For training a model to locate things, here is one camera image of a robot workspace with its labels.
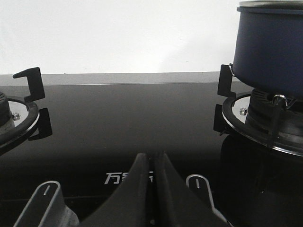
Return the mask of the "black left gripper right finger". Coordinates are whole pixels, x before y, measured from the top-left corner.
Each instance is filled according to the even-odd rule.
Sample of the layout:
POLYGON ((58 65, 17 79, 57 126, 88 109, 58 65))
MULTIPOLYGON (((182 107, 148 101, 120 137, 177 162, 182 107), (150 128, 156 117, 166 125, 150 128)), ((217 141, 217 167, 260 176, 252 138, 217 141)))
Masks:
POLYGON ((169 157, 160 153, 155 159, 160 219, 164 227, 227 227, 190 190, 169 157))

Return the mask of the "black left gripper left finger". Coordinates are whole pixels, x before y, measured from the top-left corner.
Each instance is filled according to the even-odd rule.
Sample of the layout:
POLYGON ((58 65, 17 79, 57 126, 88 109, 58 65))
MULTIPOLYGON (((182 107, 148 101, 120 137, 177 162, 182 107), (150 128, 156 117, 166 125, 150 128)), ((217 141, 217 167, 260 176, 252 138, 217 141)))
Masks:
POLYGON ((81 223, 81 227, 143 227, 149 160, 138 153, 126 179, 81 223))

